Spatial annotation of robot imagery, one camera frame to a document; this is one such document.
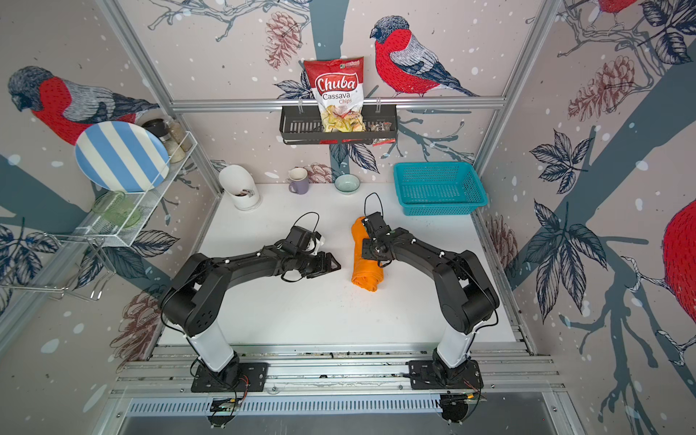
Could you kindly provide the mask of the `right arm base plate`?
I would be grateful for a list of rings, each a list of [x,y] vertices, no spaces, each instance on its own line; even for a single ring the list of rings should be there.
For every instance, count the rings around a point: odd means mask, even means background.
[[[455,368],[440,360],[412,360],[408,362],[408,378],[413,390],[479,391],[484,384],[477,361],[469,359]]]

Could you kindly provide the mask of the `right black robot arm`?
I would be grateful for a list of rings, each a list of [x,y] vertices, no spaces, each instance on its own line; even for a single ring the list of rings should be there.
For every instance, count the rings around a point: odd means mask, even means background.
[[[417,239],[404,228],[377,229],[367,225],[362,257],[390,264],[405,263],[429,277],[436,289],[440,311],[448,323],[435,349],[431,373],[450,386],[471,367],[471,346],[489,319],[498,315],[498,298],[479,258],[471,251],[446,251]]]

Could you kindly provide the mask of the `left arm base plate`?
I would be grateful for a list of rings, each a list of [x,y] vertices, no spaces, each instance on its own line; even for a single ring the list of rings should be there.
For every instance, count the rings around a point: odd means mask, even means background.
[[[213,373],[200,360],[192,367],[196,368],[190,387],[192,393],[260,393],[265,388],[269,364],[242,362],[224,373]]]

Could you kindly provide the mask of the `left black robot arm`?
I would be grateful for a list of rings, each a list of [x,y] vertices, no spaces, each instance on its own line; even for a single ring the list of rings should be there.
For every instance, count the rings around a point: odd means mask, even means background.
[[[213,374],[237,372],[237,353],[219,325],[219,315],[229,290],[251,281],[286,277],[322,277],[342,268],[335,257],[320,249],[302,249],[278,241],[261,250],[234,257],[191,256],[172,279],[161,300],[161,313],[190,342],[199,360]]]

